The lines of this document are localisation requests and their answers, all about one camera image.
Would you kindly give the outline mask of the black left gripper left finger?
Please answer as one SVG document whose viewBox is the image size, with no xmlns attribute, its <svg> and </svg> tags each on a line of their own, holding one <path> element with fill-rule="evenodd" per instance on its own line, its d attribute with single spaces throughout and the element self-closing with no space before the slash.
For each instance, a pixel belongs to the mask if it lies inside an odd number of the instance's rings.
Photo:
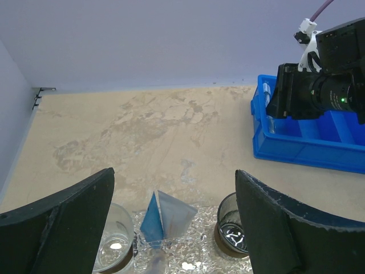
<svg viewBox="0 0 365 274">
<path fill-rule="evenodd" d="M 115 186 L 113 168 L 1 214 L 1 273 L 92 273 Z"/>
</svg>

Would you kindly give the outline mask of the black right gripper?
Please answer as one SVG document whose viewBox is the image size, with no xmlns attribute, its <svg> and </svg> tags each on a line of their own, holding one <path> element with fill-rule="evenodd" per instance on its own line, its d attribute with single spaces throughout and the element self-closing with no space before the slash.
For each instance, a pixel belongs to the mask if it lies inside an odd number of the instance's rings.
<svg viewBox="0 0 365 274">
<path fill-rule="evenodd" d="M 364 18 L 322 31 L 316 37 L 319 73 L 278 66 L 270 115 L 276 119 L 318 119 L 326 111 L 356 114 L 364 124 Z"/>
</svg>

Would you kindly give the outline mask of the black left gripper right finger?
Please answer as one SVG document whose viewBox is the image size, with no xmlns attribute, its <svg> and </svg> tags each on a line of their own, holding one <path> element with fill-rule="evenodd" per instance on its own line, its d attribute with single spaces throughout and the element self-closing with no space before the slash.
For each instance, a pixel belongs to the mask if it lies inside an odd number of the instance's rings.
<svg viewBox="0 0 365 274">
<path fill-rule="evenodd" d="M 364 273 L 364 223 L 293 199 L 237 170 L 237 206 L 254 273 Z"/>
</svg>

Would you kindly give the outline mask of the blue toothbrush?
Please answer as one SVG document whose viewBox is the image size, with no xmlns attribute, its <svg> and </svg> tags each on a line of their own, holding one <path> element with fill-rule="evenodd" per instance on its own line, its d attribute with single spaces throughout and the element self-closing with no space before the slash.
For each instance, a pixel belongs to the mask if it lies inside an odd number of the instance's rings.
<svg viewBox="0 0 365 274">
<path fill-rule="evenodd" d="M 274 118 L 270 115 L 270 108 L 269 108 L 269 110 L 267 110 L 267 107 L 270 106 L 270 101 L 271 101 L 271 88 L 267 82 L 264 82 L 262 84 L 262 88 L 263 88 L 263 94 L 265 97 L 265 108 L 266 108 L 266 112 L 267 112 L 268 130 L 270 133 L 274 134 L 275 133 L 275 121 L 274 121 Z"/>
</svg>

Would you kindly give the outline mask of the glass cup with brown band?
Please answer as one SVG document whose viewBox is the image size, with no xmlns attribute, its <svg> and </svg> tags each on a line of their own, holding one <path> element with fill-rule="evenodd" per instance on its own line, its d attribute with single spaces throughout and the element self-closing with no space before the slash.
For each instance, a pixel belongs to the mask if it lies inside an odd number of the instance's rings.
<svg viewBox="0 0 365 274">
<path fill-rule="evenodd" d="M 117 273 L 133 258 L 134 226 L 130 214 L 112 203 L 96 255 L 93 273 Z"/>
</svg>

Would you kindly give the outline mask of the white toothpaste tube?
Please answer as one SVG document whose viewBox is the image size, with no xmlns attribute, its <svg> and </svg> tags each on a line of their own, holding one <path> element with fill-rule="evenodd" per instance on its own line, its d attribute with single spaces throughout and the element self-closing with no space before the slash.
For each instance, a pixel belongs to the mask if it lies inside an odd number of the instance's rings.
<svg viewBox="0 0 365 274">
<path fill-rule="evenodd" d="M 182 237 L 198 210 L 181 200 L 158 190 L 165 239 Z"/>
</svg>

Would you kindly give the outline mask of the light blue toothpaste tube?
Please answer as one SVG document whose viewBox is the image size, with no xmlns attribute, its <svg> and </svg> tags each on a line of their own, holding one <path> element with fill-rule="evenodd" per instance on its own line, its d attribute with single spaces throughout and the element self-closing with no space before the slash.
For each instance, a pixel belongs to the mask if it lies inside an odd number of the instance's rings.
<svg viewBox="0 0 365 274">
<path fill-rule="evenodd" d="M 140 230 L 153 249 L 160 249 L 164 233 L 155 193 L 152 194 Z"/>
</svg>

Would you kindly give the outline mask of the clear textured glass tray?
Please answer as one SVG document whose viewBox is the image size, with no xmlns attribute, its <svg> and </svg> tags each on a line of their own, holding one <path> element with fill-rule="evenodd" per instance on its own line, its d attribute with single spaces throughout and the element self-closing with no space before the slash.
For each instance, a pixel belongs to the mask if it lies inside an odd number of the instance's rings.
<svg viewBox="0 0 365 274">
<path fill-rule="evenodd" d="M 252 273 L 248 257 L 229 257 L 218 248 L 214 240 L 218 207 L 197 209 L 185 235 L 163 240 L 158 249 L 152 248 L 140 232 L 145 212 L 134 212 L 134 258 L 128 273 Z"/>
</svg>

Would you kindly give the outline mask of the blue plastic divided bin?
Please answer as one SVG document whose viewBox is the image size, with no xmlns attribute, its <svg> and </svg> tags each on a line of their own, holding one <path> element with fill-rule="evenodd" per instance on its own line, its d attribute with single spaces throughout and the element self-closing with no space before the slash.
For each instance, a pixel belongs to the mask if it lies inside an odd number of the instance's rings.
<svg viewBox="0 0 365 274">
<path fill-rule="evenodd" d="M 351 112 L 328 111 L 316 120 L 270 119 L 266 102 L 276 77 L 259 75 L 250 103 L 256 158 L 364 173 L 364 126 Z"/>
</svg>

